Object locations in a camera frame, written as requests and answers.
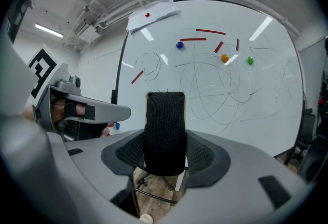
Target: blue ball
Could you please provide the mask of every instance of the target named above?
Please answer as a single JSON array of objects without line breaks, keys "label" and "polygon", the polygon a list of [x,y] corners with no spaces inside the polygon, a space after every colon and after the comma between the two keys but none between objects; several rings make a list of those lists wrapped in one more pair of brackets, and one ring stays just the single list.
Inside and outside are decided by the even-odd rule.
[{"label": "blue ball", "polygon": [[182,48],[183,47],[183,42],[177,42],[176,47],[179,48],[179,49]]}]

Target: green ball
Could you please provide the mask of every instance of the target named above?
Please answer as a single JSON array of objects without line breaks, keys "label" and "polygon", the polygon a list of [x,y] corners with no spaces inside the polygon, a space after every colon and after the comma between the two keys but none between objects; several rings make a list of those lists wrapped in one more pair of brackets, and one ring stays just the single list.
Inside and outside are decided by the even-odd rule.
[{"label": "green ball", "polygon": [[251,65],[251,64],[254,63],[254,60],[253,60],[253,58],[252,58],[251,56],[249,56],[249,57],[247,58],[247,62],[249,63],[249,65]]}]

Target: paper sheet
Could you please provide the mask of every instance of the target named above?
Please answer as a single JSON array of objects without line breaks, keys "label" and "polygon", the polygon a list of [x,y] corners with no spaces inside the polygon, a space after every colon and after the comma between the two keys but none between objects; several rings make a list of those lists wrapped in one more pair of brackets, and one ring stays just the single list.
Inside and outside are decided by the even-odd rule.
[{"label": "paper sheet", "polygon": [[154,1],[139,8],[129,16],[127,30],[133,33],[140,28],[179,12],[173,0]]}]

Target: orange ball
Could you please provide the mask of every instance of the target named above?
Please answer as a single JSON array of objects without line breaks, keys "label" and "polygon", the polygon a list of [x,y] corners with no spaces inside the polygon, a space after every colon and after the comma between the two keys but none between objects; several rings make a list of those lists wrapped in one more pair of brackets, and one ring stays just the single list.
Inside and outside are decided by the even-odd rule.
[{"label": "orange ball", "polygon": [[223,54],[223,55],[221,56],[221,60],[222,60],[222,62],[226,63],[226,62],[229,60],[228,55],[227,55],[227,54]]}]

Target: wooden floor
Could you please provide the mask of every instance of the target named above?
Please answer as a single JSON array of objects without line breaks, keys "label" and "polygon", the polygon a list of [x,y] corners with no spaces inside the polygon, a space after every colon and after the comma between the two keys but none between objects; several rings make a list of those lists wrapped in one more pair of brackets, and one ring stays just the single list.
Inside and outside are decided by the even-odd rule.
[{"label": "wooden floor", "polygon": [[[137,187],[136,181],[146,175],[146,172],[140,168],[136,168],[133,173],[134,185]],[[140,189],[152,195],[179,201],[185,192],[185,179],[188,177],[188,171],[184,175],[180,191],[169,191],[163,179],[159,176],[150,175],[145,179],[146,186],[141,186]],[[178,176],[166,177],[171,186],[175,187]],[[154,219],[154,224],[160,223],[160,220],[174,207],[170,203],[160,201],[140,192],[136,193],[140,215],[145,213],[151,215]]]}]

